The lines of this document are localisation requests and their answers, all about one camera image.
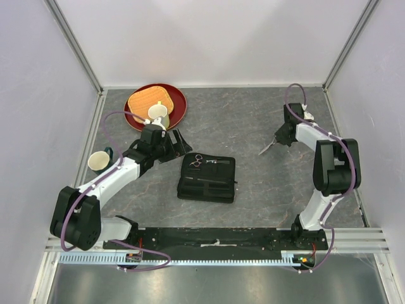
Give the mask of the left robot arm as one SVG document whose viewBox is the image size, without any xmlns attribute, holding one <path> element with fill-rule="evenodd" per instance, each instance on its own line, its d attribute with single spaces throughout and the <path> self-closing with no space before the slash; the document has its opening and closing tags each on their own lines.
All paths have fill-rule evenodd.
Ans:
<svg viewBox="0 0 405 304">
<path fill-rule="evenodd" d="M 158 125 L 143 128 L 123 155 L 105 172 L 78 188 L 64 187 L 58 194 L 50 233 L 61 246 L 89 250 L 96 243 L 117 240 L 125 249 L 139 242 L 132 230 L 136 223 L 125 217 L 103 218 L 103 206 L 127 184 L 137 180 L 155 162 L 169 162 L 192 151 L 179 130 L 168 132 Z"/>
</svg>

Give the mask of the black tool case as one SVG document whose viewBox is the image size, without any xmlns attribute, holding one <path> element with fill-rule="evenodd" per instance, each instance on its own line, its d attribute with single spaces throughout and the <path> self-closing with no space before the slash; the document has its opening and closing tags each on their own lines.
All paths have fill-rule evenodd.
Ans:
<svg viewBox="0 0 405 304">
<path fill-rule="evenodd" d="M 190 166 L 195 155 L 184 156 L 177 186 L 177 198 L 192 201 L 231 204 L 235 199 L 235 158 L 227 156 L 203 156 L 205 160 L 218 160 L 216 164 Z"/>
</svg>

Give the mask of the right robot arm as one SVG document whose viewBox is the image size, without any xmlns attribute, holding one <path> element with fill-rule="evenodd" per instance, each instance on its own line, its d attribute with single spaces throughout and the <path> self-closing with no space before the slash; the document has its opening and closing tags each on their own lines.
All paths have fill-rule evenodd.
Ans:
<svg viewBox="0 0 405 304">
<path fill-rule="evenodd" d="M 315 152 L 313 194 L 303 212 L 292 224 L 291 245 L 305 249 L 313 241 L 311 231 L 325 227 L 325 222 L 338 202 L 361 183 L 358 142 L 341 139 L 305 119 L 304 106 L 283 106 L 284 123 L 275 133 L 275 142 L 291 146 L 298 142 Z"/>
</svg>

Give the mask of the silver scissors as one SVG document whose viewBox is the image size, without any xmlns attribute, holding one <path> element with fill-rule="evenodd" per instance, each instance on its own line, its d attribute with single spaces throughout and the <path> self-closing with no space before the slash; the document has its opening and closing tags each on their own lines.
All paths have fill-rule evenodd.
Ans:
<svg viewBox="0 0 405 304">
<path fill-rule="evenodd" d="M 277 143 L 277 139 L 274 136 L 273 139 L 271 140 L 271 142 L 259 152 L 259 155 L 262 155 L 264 152 L 268 151 L 276 143 Z"/>
<path fill-rule="evenodd" d="M 202 155 L 196 154 L 195 155 L 195 160 L 190 162 L 190 166 L 194 167 L 200 167 L 202 164 L 216 164 L 218 163 L 218 160 L 205 160 Z"/>
</svg>

